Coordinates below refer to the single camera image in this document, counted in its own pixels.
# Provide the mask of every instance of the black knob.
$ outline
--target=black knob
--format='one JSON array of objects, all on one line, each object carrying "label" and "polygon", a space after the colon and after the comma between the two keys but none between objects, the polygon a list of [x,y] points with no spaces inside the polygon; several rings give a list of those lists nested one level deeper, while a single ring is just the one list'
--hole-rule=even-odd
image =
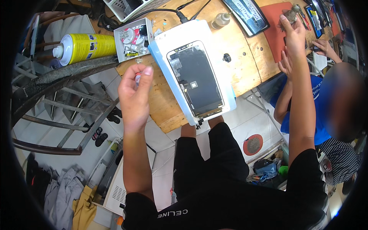
[{"label": "black knob", "polygon": [[224,54],[224,58],[222,60],[226,61],[226,62],[231,62],[231,57],[228,53],[226,53],[226,54]]}]

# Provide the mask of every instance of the vent grille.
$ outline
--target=vent grille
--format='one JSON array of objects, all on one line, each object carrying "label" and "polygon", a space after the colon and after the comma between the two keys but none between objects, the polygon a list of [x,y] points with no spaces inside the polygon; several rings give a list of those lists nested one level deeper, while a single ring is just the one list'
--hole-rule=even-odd
[{"label": "vent grille", "polygon": [[124,189],[120,188],[117,185],[115,186],[114,191],[113,191],[113,196],[112,196],[115,200],[119,201],[120,203],[125,204],[126,195],[127,195],[127,192]]}]

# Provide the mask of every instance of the screwdriver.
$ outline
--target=screwdriver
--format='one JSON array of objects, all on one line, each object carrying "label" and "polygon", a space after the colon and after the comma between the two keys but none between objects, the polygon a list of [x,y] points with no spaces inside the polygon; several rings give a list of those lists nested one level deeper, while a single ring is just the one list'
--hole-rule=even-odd
[{"label": "screwdriver", "polygon": [[320,48],[318,48],[317,46],[313,46],[312,48],[308,48],[308,49],[306,49],[306,50],[313,50],[314,52],[319,52],[319,51],[321,51],[321,49]]}]

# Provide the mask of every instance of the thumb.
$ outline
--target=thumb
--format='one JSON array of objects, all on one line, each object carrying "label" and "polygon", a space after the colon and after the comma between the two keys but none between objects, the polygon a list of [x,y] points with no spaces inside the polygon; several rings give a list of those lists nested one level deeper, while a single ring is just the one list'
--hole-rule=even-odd
[{"label": "thumb", "polygon": [[286,32],[291,32],[292,30],[294,30],[289,20],[285,17],[285,15],[280,14],[280,21],[281,21],[281,24],[284,26]]},{"label": "thumb", "polygon": [[141,79],[139,80],[139,86],[137,93],[149,93],[153,81],[153,67],[147,66],[141,74]]}]

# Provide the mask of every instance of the phone screen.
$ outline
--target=phone screen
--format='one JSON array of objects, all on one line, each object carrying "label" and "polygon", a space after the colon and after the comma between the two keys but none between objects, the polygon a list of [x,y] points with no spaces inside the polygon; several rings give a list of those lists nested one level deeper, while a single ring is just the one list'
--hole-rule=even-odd
[{"label": "phone screen", "polygon": [[220,91],[201,41],[169,52],[167,59],[195,117],[223,107]]}]

